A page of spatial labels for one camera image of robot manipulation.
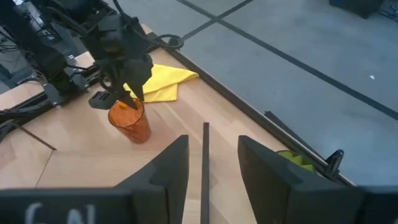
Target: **wooden table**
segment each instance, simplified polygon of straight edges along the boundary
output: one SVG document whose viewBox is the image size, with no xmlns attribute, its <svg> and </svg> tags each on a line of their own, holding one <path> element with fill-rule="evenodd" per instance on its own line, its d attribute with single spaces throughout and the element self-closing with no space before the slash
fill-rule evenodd
<svg viewBox="0 0 398 224">
<path fill-rule="evenodd" d="M 162 49 L 150 55 L 154 63 L 184 68 Z M 88 67 L 93 59 L 85 53 L 76 62 Z M 133 144 L 109 124 L 107 111 L 89 106 L 88 99 L 100 88 L 94 85 L 87 94 L 24 125 L 57 151 L 19 130 L 8 134 L 0 144 L 0 187 L 112 187 L 188 134 L 190 176 L 183 222 L 199 223 L 202 131 L 203 122 L 210 122 L 211 222 L 256 222 L 239 169 L 238 136 L 287 150 L 281 142 L 197 78 L 178 86 L 177 101 L 146 104 L 152 136 Z M 41 91 L 39 84 L 23 84 L 0 95 L 0 105 L 12 107 Z"/>
</svg>

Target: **yellow cloth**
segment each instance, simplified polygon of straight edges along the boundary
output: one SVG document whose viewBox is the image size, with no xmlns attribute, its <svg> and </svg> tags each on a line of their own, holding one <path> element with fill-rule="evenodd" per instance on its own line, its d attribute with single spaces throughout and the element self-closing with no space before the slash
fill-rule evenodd
<svg viewBox="0 0 398 224">
<path fill-rule="evenodd" d="M 145 102 L 175 101 L 177 100 L 178 83 L 198 77 L 198 74 L 181 68 L 165 65 L 154 65 L 152 77 L 142 87 Z M 124 89 L 130 91 L 131 97 L 136 95 L 125 83 Z"/>
</svg>

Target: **black mount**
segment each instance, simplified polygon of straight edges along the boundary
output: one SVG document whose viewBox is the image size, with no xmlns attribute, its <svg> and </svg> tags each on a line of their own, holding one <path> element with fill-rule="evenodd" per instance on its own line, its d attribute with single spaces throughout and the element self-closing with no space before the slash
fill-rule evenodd
<svg viewBox="0 0 398 224">
<path fill-rule="evenodd" d="M 330 155 L 325 161 L 328 164 L 325 168 L 325 172 L 333 177 L 336 177 L 339 173 L 339 166 L 343 160 L 344 151 L 338 149 L 332 155 Z"/>
</svg>

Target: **orange cup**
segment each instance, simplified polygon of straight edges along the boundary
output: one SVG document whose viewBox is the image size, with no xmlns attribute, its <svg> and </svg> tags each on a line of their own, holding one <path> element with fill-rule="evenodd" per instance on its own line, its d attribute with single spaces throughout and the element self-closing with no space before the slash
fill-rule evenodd
<svg viewBox="0 0 398 224">
<path fill-rule="evenodd" d="M 109 110 L 108 119 L 132 142 L 142 144 L 150 137 L 149 123 L 144 104 L 138 99 L 133 100 L 137 105 L 136 110 L 118 101 Z"/>
</svg>

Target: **gray floor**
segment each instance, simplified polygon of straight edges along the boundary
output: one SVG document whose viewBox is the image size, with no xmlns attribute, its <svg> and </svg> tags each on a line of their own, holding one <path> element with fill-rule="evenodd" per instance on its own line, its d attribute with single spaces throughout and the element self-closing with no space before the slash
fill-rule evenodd
<svg viewBox="0 0 398 224">
<path fill-rule="evenodd" d="M 119 0 L 156 33 L 181 36 L 211 20 L 183 1 Z M 186 1 L 213 16 L 243 2 Z M 327 0 L 253 0 L 222 20 L 398 111 L 397 23 L 377 14 L 364 20 Z M 272 111 L 323 157 L 344 149 L 341 172 L 356 184 L 398 185 L 397 120 L 224 25 L 199 31 L 182 52 L 258 111 Z"/>
</svg>

